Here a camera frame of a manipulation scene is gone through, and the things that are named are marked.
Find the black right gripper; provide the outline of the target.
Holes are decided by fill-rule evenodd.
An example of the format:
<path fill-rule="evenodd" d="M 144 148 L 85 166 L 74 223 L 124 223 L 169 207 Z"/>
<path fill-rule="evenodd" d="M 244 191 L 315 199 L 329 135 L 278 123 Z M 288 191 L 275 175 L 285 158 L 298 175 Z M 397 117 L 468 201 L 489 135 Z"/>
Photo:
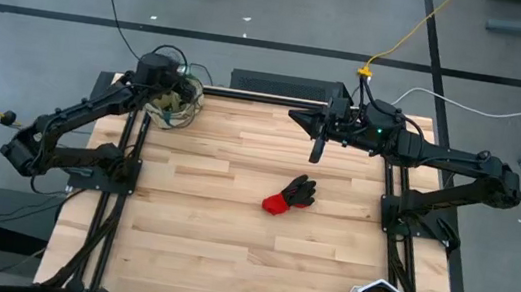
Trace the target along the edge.
<path fill-rule="evenodd" d="M 334 140 L 345 146 L 362 129 L 358 124 L 343 124 L 325 118 L 318 110 L 292 109 L 288 111 L 288 114 L 308 133 L 310 139 L 315 141 L 308 158 L 310 163 L 319 163 L 325 145 L 329 140 Z"/>

